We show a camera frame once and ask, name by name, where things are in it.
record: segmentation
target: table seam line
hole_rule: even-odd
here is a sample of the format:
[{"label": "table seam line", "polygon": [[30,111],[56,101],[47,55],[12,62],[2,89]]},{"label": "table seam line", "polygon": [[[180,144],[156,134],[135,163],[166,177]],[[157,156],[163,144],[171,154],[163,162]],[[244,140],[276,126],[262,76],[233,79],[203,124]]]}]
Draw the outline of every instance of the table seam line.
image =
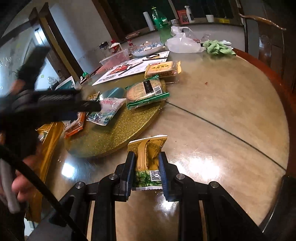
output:
[{"label": "table seam line", "polygon": [[285,169],[281,164],[277,163],[277,162],[276,162],[275,160],[273,160],[271,157],[269,157],[268,155],[266,155],[264,152],[260,151],[258,148],[256,148],[256,147],[253,146],[252,144],[246,142],[246,141],[243,140],[242,138],[240,138],[240,137],[238,137],[238,136],[232,134],[231,132],[229,132],[229,131],[223,129],[222,127],[220,127],[220,126],[218,126],[218,125],[216,125],[216,124],[210,122],[209,120],[207,120],[207,119],[205,119],[205,118],[203,118],[203,117],[201,117],[201,116],[199,116],[199,115],[196,115],[196,114],[194,114],[194,113],[192,113],[192,112],[190,112],[190,111],[188,111],[188,110],[186,110],[186,109],[183,109],[182,107],[179,107],[179,106],[177,106],[177,105],[174,105],[174,104],[172,104],[172,103],[170,103],[170,102],[168,102],[168,101],[165,101],[165,103],[170,104],[170,105],[172,105],[172,106],[174,106],[174,107],[176,107],[176,108],[178,108],[178,109],[180,109],[180,110],[183,110],[183,111],[185,111],[185,112],[187,112],[187,113],[189,113],[189,114],[191,114],[191,115],[194,115],[195,117],[198,117],[199,119],[201,119],[201,120],[203,120],[203,121],[205,121],[205,122],[207,122],[207,123],[209,123],[209,124],[211,124],[211,125],[213,125],[213,126],[219,128],[220,130],[222,130],[222,131],[228,133],[229,135],[232,135],[233,137],[237,138],[238,140],[242,141],[243,143],[247,144],[248,146],[250,146],[251,148],[253,148],[253,149],[256,150],[257,152],[259,152],[260,154],[264,155],[264,156],[267,157],[269,160],[271,160],[274,164],[276,164],[276,165],[279,166],[281,169],[283,169],[284,171],[286,171],[286,169]]}]

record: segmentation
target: window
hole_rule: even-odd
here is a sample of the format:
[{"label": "window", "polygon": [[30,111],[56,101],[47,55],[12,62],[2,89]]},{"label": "window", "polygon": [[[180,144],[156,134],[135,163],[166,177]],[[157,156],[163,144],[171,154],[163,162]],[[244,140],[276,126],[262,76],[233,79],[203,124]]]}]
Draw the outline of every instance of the window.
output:
[{"label": "window", "polygon": [[216,23],[242,25],[237,4],[240,0],[92,0],[111,37],[125,40],[135,32],[148,32],[143,12],[152,15],[152,7],[161,11],[168,20],[179,18],[177,11],[190,6],[195,23],[206,23],[206,15],[214,15]]}]

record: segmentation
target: small green bottle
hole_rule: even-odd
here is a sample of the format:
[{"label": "small green bottle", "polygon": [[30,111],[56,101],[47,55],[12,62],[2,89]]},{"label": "small green bottle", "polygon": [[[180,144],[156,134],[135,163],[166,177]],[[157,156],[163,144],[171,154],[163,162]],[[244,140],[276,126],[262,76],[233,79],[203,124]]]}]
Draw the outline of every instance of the small green bottle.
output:
[{"label": "small green bottle", "polygon": [[156,7],[152,8],[152,18],[157,30],[159,31],[160,41],[165,44],[168,39],[172,38],[168,20],[166,16],[156,9]]}]

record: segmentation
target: green towel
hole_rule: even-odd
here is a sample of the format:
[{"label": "green towel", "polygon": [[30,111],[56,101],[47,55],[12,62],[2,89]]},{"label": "green towel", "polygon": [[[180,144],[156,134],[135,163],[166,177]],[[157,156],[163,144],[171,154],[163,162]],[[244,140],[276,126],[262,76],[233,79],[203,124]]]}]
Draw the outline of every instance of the green towel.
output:
[{"label": "green towel", "polygon": [[226,45],[220,43],[218,40],[208,40],[206,41],[203,46],[207,49],[207,52],[209,54],[231,54],[231,55],[236,55],[234,51],[229,49]]}]

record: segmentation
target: paper cup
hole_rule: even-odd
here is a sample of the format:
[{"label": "paper cup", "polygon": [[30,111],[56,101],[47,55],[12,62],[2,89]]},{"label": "paper cup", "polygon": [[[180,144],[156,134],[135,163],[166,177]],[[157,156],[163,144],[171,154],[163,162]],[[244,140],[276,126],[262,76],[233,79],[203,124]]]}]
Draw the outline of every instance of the paper cup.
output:
[{"label": "paper cup", "polygon": [[207,17],[207,21],[209,23],[213,23],[214,22],[214,15],[206,15],[206,17]]}]

